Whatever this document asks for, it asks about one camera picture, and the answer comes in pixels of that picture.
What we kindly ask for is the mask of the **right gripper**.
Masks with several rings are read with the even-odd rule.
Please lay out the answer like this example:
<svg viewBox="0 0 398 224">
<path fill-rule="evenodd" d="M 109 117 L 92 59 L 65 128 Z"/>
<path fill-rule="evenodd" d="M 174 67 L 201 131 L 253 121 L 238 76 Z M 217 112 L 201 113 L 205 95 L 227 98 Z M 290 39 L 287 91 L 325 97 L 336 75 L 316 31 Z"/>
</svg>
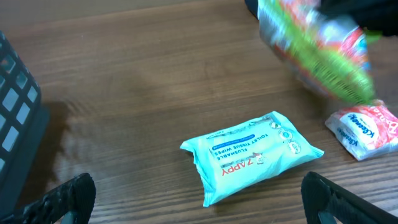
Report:
<svg viewBox="0 0 398 224">
<path fill-rule="evenodd" d="M 362 28 L 397 36 L 397 0 L 321 0 L 318 10 L 330 17 L 348 15 Z"/>
</svg>

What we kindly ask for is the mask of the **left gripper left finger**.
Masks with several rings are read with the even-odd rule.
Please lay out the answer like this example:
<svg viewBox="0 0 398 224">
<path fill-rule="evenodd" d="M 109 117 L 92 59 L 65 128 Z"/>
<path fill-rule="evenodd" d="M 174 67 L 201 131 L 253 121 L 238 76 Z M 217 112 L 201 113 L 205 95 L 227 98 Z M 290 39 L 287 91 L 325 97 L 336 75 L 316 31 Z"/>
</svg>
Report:
<svg viewBox="0 0 398 224">
<path fill-rule="evenodd" d="M 94 208 L 96 187 L 82 173 L 47 192 L 42 198 L 1 217 L 1 224 L 50 224 L 57 221 L 88 224 Z"/>
</svg>

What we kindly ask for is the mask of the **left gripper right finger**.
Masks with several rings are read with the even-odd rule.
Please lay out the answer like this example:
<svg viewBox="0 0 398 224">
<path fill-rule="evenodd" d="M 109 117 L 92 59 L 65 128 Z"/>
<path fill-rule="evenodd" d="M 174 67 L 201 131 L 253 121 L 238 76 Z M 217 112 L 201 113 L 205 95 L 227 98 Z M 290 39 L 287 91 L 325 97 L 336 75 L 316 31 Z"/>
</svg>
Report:
<svg viewBox="0 0 398 224">
<path fill-rule="evenodd" d="M 301 184 L 308 224 L 396 224 L 397 217 L 358 197 L 316 172 Z"/>
</svg>

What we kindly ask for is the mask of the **Haribo candy bag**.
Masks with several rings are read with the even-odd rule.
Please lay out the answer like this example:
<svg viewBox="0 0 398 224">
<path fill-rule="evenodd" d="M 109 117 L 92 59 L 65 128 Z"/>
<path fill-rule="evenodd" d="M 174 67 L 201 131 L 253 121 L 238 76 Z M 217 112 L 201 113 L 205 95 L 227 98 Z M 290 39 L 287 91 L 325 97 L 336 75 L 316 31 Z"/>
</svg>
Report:
<svg viewBox="0 0 398 224">
<path fill-rule="evenodd" d="M 370 104 L 376 94 L 365 33 L 352 18 L 328 18 L 319 6 L 319 1 L 260 0 L 261 39 L 313 91 Z"/>
</svg>

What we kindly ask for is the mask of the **Kleenex tissue pack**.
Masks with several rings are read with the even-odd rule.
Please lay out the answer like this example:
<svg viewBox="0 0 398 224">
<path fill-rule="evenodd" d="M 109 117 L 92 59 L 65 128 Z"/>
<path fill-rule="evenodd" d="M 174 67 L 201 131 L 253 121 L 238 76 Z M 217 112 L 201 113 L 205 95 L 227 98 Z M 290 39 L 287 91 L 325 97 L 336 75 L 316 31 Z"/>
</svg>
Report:
<svg viewBox="0 0 398 224">
<path fill-rule="evenodd" d="M 397 151 L 397 117 L 382 100 L 334 112 L 325 125 L 358 161 Z"/>
</svg>

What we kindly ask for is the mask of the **teal wet wipes pack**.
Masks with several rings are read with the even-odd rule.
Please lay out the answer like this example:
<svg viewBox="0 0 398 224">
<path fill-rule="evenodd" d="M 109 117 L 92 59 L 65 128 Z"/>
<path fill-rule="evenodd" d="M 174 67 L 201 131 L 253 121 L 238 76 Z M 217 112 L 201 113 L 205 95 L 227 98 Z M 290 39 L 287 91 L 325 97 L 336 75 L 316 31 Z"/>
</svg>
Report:
<svg viewBox="0 0 398 224">
<path fill-rule="evenodd" d="M 324 155 L 276 111 L 186 140 L 180 147 L 193 154 L 204 207 Z"/>
</svg>

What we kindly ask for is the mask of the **white barcode scanner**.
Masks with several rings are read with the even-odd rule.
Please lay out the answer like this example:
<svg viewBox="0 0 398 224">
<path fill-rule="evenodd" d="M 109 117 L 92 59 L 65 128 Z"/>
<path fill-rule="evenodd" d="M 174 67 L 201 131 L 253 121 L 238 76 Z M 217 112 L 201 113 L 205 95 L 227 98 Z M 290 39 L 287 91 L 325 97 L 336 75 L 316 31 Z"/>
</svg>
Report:
<svg viewBox="0 0 398 224">
<path fill-rule="evenodd" d="M 248 8 L 249 12 L 258 19 L 258 0 L 244 0 L 246 7 Z"/>
</svg>

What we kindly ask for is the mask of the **grey plastic basket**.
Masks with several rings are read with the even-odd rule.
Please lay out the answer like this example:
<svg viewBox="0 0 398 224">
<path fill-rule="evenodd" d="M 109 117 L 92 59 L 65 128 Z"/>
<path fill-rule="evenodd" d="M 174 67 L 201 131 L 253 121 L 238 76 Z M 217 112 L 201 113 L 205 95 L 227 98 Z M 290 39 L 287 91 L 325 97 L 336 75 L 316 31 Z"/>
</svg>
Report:
<svg viewBox="0 0 398 224">
<path fill-rule="evenodd" d="M 48 121 L 39 85 L 1 33 L 2 216 L 16 207 Z"/>
</svg>

